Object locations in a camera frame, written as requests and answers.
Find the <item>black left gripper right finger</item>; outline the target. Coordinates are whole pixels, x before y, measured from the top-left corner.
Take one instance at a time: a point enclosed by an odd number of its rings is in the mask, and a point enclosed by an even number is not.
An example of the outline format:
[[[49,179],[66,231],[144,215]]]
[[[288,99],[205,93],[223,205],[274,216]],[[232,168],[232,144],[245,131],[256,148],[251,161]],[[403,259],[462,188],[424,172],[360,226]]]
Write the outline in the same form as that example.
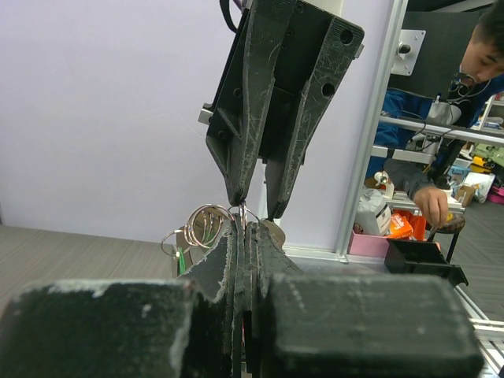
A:
[[[484,367],[463,305],[438,276],[306,272],[259,223],[244,250],[254,377],[476,377]]]

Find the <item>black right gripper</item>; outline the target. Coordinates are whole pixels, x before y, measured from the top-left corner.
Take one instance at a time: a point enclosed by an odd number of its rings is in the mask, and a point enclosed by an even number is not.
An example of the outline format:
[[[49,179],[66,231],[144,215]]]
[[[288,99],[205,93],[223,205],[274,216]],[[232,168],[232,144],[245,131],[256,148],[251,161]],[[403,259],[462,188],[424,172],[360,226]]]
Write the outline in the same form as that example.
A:
[[[363,28],[306,1],[253,1],[235,28],[208,113],[206,145],[228,201],[244,201],[264,159],[268,219],[281,218],[313,135]]]

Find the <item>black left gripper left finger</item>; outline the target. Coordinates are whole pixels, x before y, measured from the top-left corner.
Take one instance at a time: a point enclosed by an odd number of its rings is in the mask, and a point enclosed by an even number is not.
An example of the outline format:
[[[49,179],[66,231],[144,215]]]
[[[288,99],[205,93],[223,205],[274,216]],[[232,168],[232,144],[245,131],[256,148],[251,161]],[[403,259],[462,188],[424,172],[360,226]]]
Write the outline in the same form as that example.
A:
[[[174,280],[59,280],[14,296],[1,318],[4,377],[238,377],[243,228],[224,222]]]

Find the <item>key with green tag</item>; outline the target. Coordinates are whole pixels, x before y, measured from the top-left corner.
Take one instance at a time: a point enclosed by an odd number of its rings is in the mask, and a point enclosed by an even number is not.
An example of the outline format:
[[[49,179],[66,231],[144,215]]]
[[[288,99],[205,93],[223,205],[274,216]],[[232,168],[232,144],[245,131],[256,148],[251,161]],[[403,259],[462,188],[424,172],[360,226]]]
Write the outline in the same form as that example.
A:
[[[176,269],[177,275],[180,276],[186,271],[186,262],[184,257],[184,252],[181,247],[176,248]]]

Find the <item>metal key organizer with rings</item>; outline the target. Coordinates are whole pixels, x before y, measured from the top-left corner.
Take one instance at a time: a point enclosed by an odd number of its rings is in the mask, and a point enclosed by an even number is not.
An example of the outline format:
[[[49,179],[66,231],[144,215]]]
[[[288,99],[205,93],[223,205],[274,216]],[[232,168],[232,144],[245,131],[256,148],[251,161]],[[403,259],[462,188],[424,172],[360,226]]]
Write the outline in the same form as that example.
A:
[[[251,216],[253,221],[266,226],[273,244],[281,250],[283,249],[286,235],[281,227],[274,220],[258,217],[248,209],[245,202],[238,206],[229,207],[204,204],[193,211],[184,225],[168,232],[161,240],[161,251],[173,260],[173,275],[178,277],[176,269],[177,247],[183,249],[187,271],[213,248],[226,221],[235,221],[239,218],[239,224],[245,228],[248,216]]]

